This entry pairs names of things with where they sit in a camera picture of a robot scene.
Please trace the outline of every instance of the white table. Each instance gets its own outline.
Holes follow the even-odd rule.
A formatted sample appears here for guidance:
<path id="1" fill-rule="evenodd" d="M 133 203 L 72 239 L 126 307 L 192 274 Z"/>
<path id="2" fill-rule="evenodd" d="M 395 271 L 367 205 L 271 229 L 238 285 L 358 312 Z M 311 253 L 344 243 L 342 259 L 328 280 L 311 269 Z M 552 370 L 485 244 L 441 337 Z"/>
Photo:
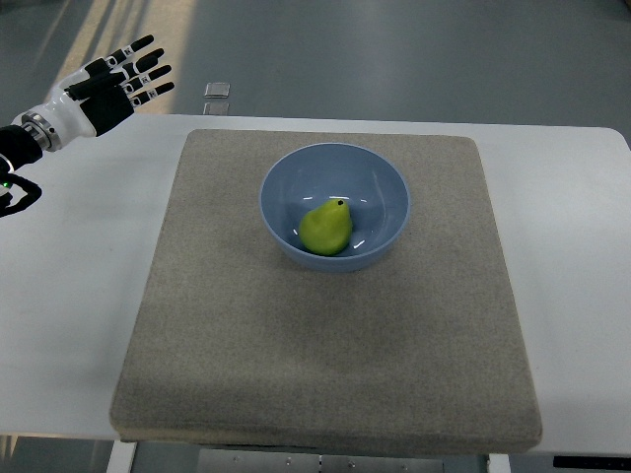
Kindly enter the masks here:
<path id="1" fill-rule="evenodd" d="M 0 433 L 117 438 L 110 398 L 196 128 L 473 138 L 541 409 L 534 451 L 631 454 L 631 153 L 609 129 L 512 125 L 140 114 L 21 169 L 43 196 L 0 220 Z"/>

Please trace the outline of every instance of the robot finger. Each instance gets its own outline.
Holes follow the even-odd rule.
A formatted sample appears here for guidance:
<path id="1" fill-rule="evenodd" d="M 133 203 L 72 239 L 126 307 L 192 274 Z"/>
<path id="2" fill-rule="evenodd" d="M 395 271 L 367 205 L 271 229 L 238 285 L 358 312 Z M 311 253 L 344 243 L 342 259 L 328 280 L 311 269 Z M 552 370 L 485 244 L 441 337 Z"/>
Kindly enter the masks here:
<path id="1" fill-rule="evenodd" d="M 105 59 L 105 63 L 109 67 L 109 69 L 113 69 L 114 67 L 122 64 L 128 58 L 133 56 L 134 52 L 139 51 L 143 47 L 148 46 L 154 41 L 154 37 L 152 34 L 147 34 L 146 36 L 141 37 L 140 39 L 135 40 L 131 44 L 121 47 L 120 49 L 113 52 L 110 56 Z"/>
<path id="2" fill-rule="evenodd" d="M 116 72 L 120 71 L 124 73 L 126 80 L 133 79 L 143 72 L 147 72 L 149 69 L 155 67 L 158 64 L 158 58 L 156 56 L 145 56 L 138 59 L 136 62 L 130 62 L 125 64 L 120 69 L 116 69 Z"/>
<path id="3" fill-rule="evenodd" d="M 163 84 L 162 86 L 156 87 L 155 89 L 149 89 L 147 91 L 141 92 L 140 94 L 132 97 L 129 100 L 129 102 L 131 103 L 131 105 L 134 108 L 136 108 L 136 107 L 142 105 L 143 103 L 147 103 L 148 101 L 152 101 L 157 96 L 160 96 L 160 95 L 170 91 L 173 87 L 175 87 L 175 84 L 173 82 L 167 82 L 167 83 Z"/>
<path id="4" fill-rule="evenodd" d="M 151 51 L 149 54 L 146 54 L 146 55 L 142 56 L 140 59 L 138 59 L 138 61 L 142 61 L 143 59 L 146 59 L 149 56 L 154 56 L 157 59 L 160 59 L 164 55 L 165 55 L 165 51 L 161 47 L 159 47 L 155 51 Z"/>
<path id="5" fill-rule="evenodd" d="M 169 74 L 169 72 L 171 72 L 170 65 L 159 67 L 158 69 L 154 69 L 148 74 L 143 74 L 141 76 L 135 77 L 129 82 L 122 84 L 122 89 L 128 95 L 133 94 L 134 92 L 139 91 L 140 89 L 148 85 L 151 81 L 155 81 L 159 77 L 162 77 L 165 74 Z"/>
<path id="6" fill-rule="evenodd" d="M 126 80 L 125 74 L 117 72 L 113 74 L 101 74 L 86 81 L 70 86 L 66 89 L 68 96 L 75 101 L 82 101 L 92 97 L 105 89 L 117 86 Z"/>

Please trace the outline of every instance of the bowl rim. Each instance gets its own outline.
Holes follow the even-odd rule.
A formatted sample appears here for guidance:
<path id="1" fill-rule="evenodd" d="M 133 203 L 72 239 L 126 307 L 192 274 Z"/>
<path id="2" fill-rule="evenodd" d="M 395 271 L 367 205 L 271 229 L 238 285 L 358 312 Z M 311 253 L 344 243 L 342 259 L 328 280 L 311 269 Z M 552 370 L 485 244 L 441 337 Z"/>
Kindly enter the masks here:
<path id="1" fill-rule="evenodd" d="M 399 226 L 398 230 L 396 231 L 396 233 L 391 236 L 390 238 L 388 238 L 386 241 L 384 241 L 382 244 L 380 244 L 379 246 L 377 246 L 376 248 L 371 249 L 370 251 L 367 251 L 365 253 L 362 254 L 352 254 L 349 256 L 322 256 L 319 254 L 315 254 L 315 253 L 311 253 L 308 251 L 304 251 L 303 249 L 299 249 L 296 246 L 289 244 L 287 241 L 285 241 L 282 237 L 280 237 L 275 231 L 274 229 L 271 228 L 271 226 L 267 223 L 267 219 L 265 218 L 265 213 L 263 211 L 263 203 L 262 203 L 262 196 L 263 196 L 263 188 L 265 187 L 265 182 L 267 182 L 267 177 L 272 174 L 272 172 L 274 171 L 274 169 L 285 159 L 291 157 L 292 155 L 306 150 L 307 148 L 315 148 L 315 147 L 319 147 L 319 146 L 324 146 L 324 145 L 335 145 L 335 146 L 343 146 L 343 147 L 349 147 L 349 148 L 358 148 L 360 150 L 366 151 L 368 153 L 371 153 L 375 156 L 377 156 L 378 158 L 380 158 L 381 160 L 383 160 L 384 162 L 386 162 L 386 164 L 388 164 L 392 169 L 394 169 L 394 172 L 396 172 L 396 175 L 398 175 L 398 177 L 401 179 L 401 182 L 403 183 L 403 188 L 405 189 L 405 196 L 407 197 L 407 209 L 405 211 L 405 217 L 403 218 L 403 222 L 401 223 L 401 225 Z M 403 174 L 401 173 L 401 171 L 387 158 L 384 158 L 381 154 L 377 153 L 376 151 L 373 151 L 369 148 L 363 147 L 363 146 L 359 146 L 359 145 L 355 145 L 352 143 L 344 143 L 344 142 L 322 142 L 322 143 L 313 143 L 307 146 L 303 146 L 301 148 L 298 148 L 294 151 L 291 151 L 289 153 L 287 153 L 285 156 L 283 156 L 281 159 L 279 159 L 276 163 L 274 163 L 274 165 L 267 171 L 267 173 L 265 174 L 265 177 L 263 178 L 263 181 L 260 185 L 260 189 L 258 191 L 258 209 L 260 211 L 262 220 L 263 220 L 263 224 L 265 224 L 265 227 L 267 227 L 268 231 L 274 236 L 274 238 L 279 242 L 279 244 L 281 244 L 283 247 L 289 249 L 292 252 L 296 252 L 297 254 L 304 254 L 306 257 L 310 257 L 313 258 L 315 261 L 329 261 L 331 263 L 335 263 L 336 261 L 339 262 L 341 264 L 341 262 L 343 261 L 353 261 L 353 260 L 357 260 L 357 259 L 362 259 L 362 258 L 367 258 L 370 255 L 373 255 L 375 253 L 379 253 L 381 251 L 384 250 L 384 248 L 389 247 L 397 238 L 400 237 L 401 233 L 403 232 L 403 230 L 405 229 L 405 227 L 407 226 L 407 222 L 410 219 L 410 214 L 411 214 L 411 207 L 412 207 L 412 198 L 410 195 L 410 189 L 409 186 L 407 185 L 407 181 L 405 180 L 405 177 L 403 176 Z"/>

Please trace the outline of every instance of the pear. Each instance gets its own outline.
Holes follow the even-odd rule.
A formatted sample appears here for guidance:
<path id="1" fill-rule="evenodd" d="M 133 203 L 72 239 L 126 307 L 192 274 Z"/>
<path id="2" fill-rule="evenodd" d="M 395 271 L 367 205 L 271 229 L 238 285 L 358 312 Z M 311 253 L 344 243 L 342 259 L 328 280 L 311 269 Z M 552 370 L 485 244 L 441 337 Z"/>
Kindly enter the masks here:
<path id="1" fill-rule="evenodd" d="M 309 251 L 332 256 L 346 247 L 352 230 L 348 204 L 342 199 L 330 199 L 303 217 L 298 238 Z"/>

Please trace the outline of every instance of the small metal object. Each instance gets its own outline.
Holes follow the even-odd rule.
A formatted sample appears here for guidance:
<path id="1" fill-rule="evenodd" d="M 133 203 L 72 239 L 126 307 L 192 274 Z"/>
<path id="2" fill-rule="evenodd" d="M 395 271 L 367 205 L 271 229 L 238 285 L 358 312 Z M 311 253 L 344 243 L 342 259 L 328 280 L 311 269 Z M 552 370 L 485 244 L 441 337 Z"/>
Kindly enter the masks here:
<path id="1" fill-rule="evenodd" d="M 311 453 L 233 451 L 203 447 L 199 451 L 195 473 L 258 473 L 263 471 L 326 473 L 319 468 L 318 455 Z"/>
<path id="2" fill-rule="evenodd" d="M 452 470 L 443 465 L 443 460 L 425 458 L 381 458 L 345 455 L 323 455 L 320 458 L 318 473 L 339 473 L 340 471 L 348 471 L 349 473 L 351 471 L 366 473 L 444 473 Z"/>
<path id="3" fill-rule="evenodd" d="M 230 92 L 230 84 L 227 82 L 209 82 L 206 84 L 206 99 L 225 99 Z"/>
<path id="4" fill-rule="evenodd" d="M 204 104 L 204 115 L 227 115 L 229 104 L 226 101 L 207 102 Z"/>
<path id="5" fill-rule="evenodd" d="M 22 127 L 31 133 L 43 150 L 52 152 L 61 149 L 61 138 L 39 113 L 29 110 L 22 115 Z"/>

